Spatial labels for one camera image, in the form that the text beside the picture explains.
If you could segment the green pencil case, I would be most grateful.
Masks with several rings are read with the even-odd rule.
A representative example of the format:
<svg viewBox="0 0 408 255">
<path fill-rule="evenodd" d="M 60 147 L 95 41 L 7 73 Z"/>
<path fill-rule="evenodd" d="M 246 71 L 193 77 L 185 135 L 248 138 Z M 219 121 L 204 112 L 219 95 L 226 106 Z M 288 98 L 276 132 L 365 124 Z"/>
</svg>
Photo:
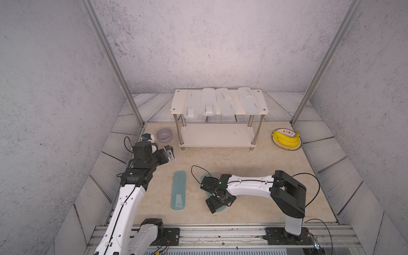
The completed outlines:
<svg viewBox="0 0 408 255">
<path fill-rule="evenodd" d="M 200 182 L 203 181 L 204 177 L 210 177 L 210 174 L 207 173 L 207 174 L 202 175 L 202 176 L 200 177 Z M 207 191 L 205 191 L 205 194 L 206 194 L 206 196 L 207 196 L 208 198 L 212 196 L 212 194 L 211 194 L 210 192 L 207 192 Z M 227 208 L 227 206 L 226 206 L 226 205 L 223 205 L 223 206 L 221 206 L 220 208 L 216 209 L 216 212 L 219 213 L 219 212 L 225 210 L 226 208 Z"/>
<path fill-rule="evenodd" d="M 176 171 L 173 175 L 171 208 L 183 210 L 186 206 L 187 174 L 185 171 Z"/>
</svg>

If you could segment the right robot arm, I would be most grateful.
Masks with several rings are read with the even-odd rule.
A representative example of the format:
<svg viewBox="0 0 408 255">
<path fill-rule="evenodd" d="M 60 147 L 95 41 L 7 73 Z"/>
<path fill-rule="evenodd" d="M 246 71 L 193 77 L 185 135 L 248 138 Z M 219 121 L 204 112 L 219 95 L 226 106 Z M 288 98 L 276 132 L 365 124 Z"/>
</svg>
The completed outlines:
<svg viewBox="0 0 408 255">
<path fill-rule="evenodd" d="M 297 237 L 302 233 L 307 188 L 284 171 L 277 170 L 273 175 L 263 177 L 205 176 L 200 188 L 211 193 L 206 204 L 213 214 L 223 206 L 232 205 L 238 196 L 272 199 L 285 215 L 286 233 Z"/>
</svg>

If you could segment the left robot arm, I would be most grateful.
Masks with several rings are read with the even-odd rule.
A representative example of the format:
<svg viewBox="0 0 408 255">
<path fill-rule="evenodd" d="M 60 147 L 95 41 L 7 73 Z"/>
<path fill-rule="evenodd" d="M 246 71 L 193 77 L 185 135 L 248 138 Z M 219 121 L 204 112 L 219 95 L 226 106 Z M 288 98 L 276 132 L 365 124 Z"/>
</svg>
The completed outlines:
<svg viewBox="0 0 408 255">
<path fill-rule="evenodd" d="M 164 236 L 163 220 L 147 218 L 131 237 L 133 221 L 143 200 L 149 182 L 157 167 L 174 159 L 174 149 L 166 145 L 160 149 L 153 140 L 139 141 L 132 147 L 120 183 L 118 200 L 107 230 L 97 246 L 96 255 L 143 255 L 147 249 Z"/>
</svg>

